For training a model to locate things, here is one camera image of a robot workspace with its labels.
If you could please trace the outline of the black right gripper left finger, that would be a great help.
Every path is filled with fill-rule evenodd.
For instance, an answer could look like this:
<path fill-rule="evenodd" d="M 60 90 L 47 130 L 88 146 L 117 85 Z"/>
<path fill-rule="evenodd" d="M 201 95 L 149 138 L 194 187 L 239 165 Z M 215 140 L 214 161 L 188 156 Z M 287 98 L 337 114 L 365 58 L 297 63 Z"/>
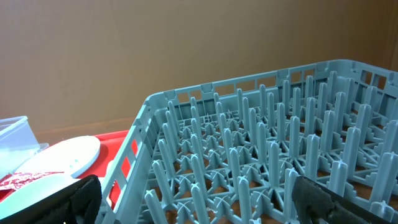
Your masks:
<path fill-rule="evenodd" d="M 1 223 L 94 223 L 102 201 L 97 175 L 37 179 L 1 202 Z"/>

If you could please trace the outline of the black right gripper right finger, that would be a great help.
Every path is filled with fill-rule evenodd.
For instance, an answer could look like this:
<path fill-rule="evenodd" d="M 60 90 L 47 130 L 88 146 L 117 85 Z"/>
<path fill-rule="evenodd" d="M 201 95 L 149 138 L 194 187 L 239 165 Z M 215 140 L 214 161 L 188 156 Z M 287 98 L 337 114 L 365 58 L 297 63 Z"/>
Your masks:
<path fill-rule="evenodd" d="M 389 223 L 311 179 L 299 176 L 292 189 L 292 201 L 300 223 Z"/>

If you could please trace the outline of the light blue plate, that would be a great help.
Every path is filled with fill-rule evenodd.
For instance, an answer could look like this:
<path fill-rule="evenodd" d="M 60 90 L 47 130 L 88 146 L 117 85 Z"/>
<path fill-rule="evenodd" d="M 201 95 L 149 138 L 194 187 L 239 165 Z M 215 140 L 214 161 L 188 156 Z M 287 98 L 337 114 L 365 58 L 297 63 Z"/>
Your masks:
<path fill-rule="evenodd" d="M 13 215 L 78 180 L 100 154 L 100 140 L 79 136 L 50 146 L 23 163 L 15 172 L 19 178 L 40 177 L 17 189 L 1 202 L 1 218 Z"/>

